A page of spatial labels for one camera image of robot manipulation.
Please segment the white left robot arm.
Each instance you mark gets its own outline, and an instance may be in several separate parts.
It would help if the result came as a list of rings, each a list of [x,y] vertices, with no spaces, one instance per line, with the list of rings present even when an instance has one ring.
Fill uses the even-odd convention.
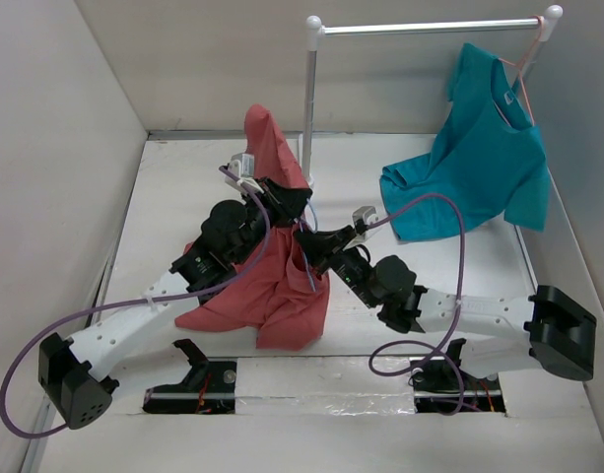
[[[199,237],[137,303],[116,303],[96,324],[67,338],[52,332],[41,341],[38,380],[67,428],[94,422],[129,390],[161,385],[195,392],[208,383],[209,361],[188,339],[158,352],[135,352],[237,281],[236,267],[266,249],[273,228],[295,224],[312,194],[269,178],[241,179],[238,185],[242,199],[217,203]]]

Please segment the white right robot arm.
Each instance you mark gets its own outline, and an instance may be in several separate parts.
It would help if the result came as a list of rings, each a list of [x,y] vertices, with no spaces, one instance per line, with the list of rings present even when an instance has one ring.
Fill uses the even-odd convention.
[[[353,243],[356,231],[296,231],[294,238],[312,270],[332,271],[388,328],[409,332],[459,332],[447,342],[441,375],[453,387],[500,372],[544,371],[564,379],[594,376],[597,320],[582,305],[552,286],[516,299],[456,296],[417,284],[396,255],[370,263]]]

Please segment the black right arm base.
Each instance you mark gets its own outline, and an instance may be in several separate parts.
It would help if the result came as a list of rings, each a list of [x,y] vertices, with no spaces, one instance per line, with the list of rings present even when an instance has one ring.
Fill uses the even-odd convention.
[[[447,415],[455,408],[461,413],[506,412],[499,379],[477,378],[463,371],[463,389],[451,365],[443,356],[433,357],[427,364],[413,371],[409,385],[414,392],[417,414]]]

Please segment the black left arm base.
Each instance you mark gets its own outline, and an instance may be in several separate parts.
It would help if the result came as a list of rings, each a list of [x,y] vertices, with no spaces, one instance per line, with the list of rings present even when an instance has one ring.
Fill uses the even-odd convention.
[[[237,359],[209,360],[188,339],[173,342],[190,365],[177,383],[146,391],[142,409],[147,414],[227,415],[235,413]]]

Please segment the red t shirt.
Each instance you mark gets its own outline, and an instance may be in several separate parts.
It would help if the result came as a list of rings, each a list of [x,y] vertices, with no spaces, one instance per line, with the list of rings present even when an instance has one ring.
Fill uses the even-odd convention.
[[[270,110],[252,105],[244,119],[254,175],[288,188],[307,186],[302,169]],[[323,334],[330,296],[326,274],[311,275],[296,227],[274,228],[257,265],[198,308],[175,319],[180,329],[226,332],[252,327],[258,349],[300,351]]]

